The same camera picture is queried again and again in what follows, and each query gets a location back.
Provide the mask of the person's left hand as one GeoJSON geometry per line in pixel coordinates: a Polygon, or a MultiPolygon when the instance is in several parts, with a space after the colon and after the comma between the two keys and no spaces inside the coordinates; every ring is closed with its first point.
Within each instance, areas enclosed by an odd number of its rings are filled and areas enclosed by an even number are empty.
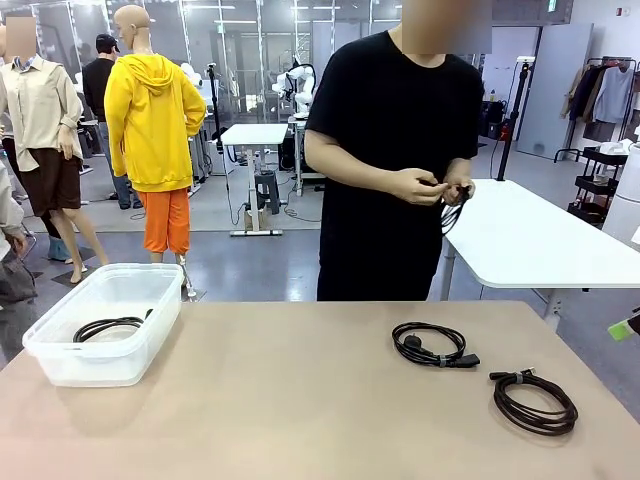
{"type": "Polygon", "coordinates": [[[475,183],[469,173],[449,172],[444,179],[448,185],[442,199],[448,206],[456,206],[471,199],[475,193],[475,183]]]}

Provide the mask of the person's right hand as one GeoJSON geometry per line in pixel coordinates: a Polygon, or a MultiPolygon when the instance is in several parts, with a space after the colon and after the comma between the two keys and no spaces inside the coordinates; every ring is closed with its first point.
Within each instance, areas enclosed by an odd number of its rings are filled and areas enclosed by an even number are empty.
{"type": "Polygon", "coordinates": [[[411,168],[393,172],[389,190],[408,203],[431,206],[440,200],[447,188],[448,185],[439,183],[431,172],[411,168]]]}

